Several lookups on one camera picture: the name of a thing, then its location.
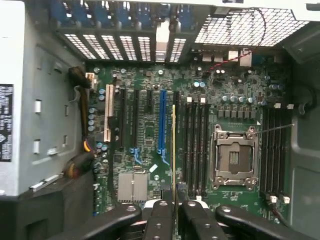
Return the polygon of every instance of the green circuit board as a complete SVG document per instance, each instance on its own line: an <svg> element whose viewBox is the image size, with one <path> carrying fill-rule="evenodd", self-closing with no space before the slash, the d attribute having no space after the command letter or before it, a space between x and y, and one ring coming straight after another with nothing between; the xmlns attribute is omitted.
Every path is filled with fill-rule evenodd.
<svg viewBox="0 0 320 240"><path fill-rule="evenodd" d="M114 198L121 203L135 202L143 207L148 200L161 199L162 191L172 185L175 177L177 183L185 184L189 199L200 197L213 211L219 205L232 204L274 220L261 197L259 180L251 190L243 185L213 188L209 173L210 141L216 125L237 133L247 132L251 127L261 131L264 109L273 108L286 99L284 86L291 77L290 68L274 63L253 68L232 64L211 73L202 68L208 69L204 65L89 66L88 72L95 72L96 78L89 101L90 109L94 109L90 112L94 114L94 123L89 136L97 143L96 214L114 207L107 187L111 170ZM116 122L114 143L103 137L108 101L106 85L112 86L112 115ZM173 104L176 106L175 176L171 163ZM255 166L258 179L263 159L262 138L263 135L259 135L258 166ZM288 138L283 144L289 144ZM289 164L287 157L284 164ZM287 176L288 173L283 176L285 189ZM133 189L128 184L132 179L136 185ZM285 216L287 206L277 202L278 210Z"/></svg>

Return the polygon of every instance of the motherboard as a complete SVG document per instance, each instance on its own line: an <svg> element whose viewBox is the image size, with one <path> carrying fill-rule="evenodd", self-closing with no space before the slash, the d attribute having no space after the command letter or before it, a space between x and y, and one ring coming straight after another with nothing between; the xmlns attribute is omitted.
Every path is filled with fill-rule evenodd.
<svg viewBox="0 0 320 240"><path fill-rule="evenodd" d="M212 211L232 204L276 221L264 201L271 198L286 216L290 131L277 127L290 123L290 68L231 62L208 69L88 67L94 214L117 203L143 207L173 195L175 183L181 199L204 201Z"/></svg>

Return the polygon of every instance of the cpu socket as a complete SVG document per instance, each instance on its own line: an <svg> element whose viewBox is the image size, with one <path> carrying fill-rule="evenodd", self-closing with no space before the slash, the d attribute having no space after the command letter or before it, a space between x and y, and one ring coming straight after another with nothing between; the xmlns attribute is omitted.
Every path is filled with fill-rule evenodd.
<svg viewBox="0 0 320 240"><path fill-rule="evenodd" d="M252 191L258 182L258 152L259 141L254 126L246 132L232 132L215 125L210 143L212 188L238 185Z"/></svg>

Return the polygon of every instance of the sticker label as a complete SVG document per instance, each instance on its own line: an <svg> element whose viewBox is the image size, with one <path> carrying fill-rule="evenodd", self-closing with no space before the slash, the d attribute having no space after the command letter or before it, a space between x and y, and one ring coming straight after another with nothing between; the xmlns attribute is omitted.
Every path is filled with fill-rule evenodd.
<svg viewBox="0 0 320 240"><path fill-rule="evenodd" d="M14 85L0 84L0 162L12 161Z"/></svg>
<svg viewBox="0 0 320 240"><path fill-rule="evenodd" d="M157 164L154 164L152 167L150 167L149 172L153 173L158 168Z"/></svg>

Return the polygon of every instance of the red wire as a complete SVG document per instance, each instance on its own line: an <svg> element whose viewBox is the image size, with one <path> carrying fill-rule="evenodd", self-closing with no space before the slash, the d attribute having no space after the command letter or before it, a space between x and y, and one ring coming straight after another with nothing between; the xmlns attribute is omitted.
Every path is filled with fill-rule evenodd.
<svg viewBox="0 0 320 240"><path fill-rule="evenodd" d="M216 67L219 67L219 66L223 65L223 64L229 63L229 62L231 62L233 60L236 60L236 59L241 59L241 58L243 58L245 56L248 56L248 55L252 54L261 45L261 43L265 39L265 35L266 35L266 31L267 31L267 22L266 22L265 16L262 13L262 11L259 8L255 8L255 10L257 10L259 12L259 14L261 15L261 17L263 19L263 25L264 25L263 35L262 35L261 40L258 43L258 45L253 50L250 50L249 52L247 52L245 54L242 54L240 56L236 56L234 58L231 58L231 59L228 59L228 60L225 60L223 62L220 62L220 63L217 63L217 64L213 65L212 67L210 67L210 69L209 69L210 71L215 69Z"/></svg>

